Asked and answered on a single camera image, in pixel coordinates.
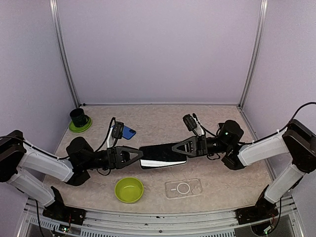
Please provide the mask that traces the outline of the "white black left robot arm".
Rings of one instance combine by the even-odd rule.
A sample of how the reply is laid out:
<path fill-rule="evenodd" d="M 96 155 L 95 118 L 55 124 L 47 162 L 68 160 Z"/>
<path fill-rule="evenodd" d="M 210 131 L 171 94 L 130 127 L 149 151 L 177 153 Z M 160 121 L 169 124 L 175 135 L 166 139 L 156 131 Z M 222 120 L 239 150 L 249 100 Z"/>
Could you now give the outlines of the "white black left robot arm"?
<path fill-rule="evenodd" d="M 57 188 L 48 187 L 28 169 L 52 176 L 68 185 L 80 186 L 89 170 L 122 169 L 139 160 L 139 149 L 116 146 L 95 151 L 83 137 L 76 137 L 66 148 L 68 157 L 56 157 L 28 143 L 15 130 L 0 138 L 0 181 L 8 183 L 44 206 L 43 215 L 64 222 L 82 222 L 85 210 L 66 206 Z"/>

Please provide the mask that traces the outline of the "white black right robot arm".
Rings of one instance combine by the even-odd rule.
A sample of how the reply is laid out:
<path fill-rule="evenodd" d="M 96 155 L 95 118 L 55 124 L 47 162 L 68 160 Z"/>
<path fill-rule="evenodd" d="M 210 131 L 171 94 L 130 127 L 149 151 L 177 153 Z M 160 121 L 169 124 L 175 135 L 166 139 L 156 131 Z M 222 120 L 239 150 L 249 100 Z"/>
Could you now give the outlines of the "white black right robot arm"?
<path fill-rule="evenodd" d="M 316 135 L 298 120 L 262 140 L 241 144 L 244 131 L 234 120 L 219 124 L 216 137 L 192 136 L 172 146 L 174 152 L 190 158 L 224 153 L 222 162 L 230 170 L 240 170 L 258 161 L 281 154 L 290 154 L 292 162 L 261 192 L 255 205 L 236 210 L 240 224 L 277 216 L 276 203 L 316 169 Z"/>

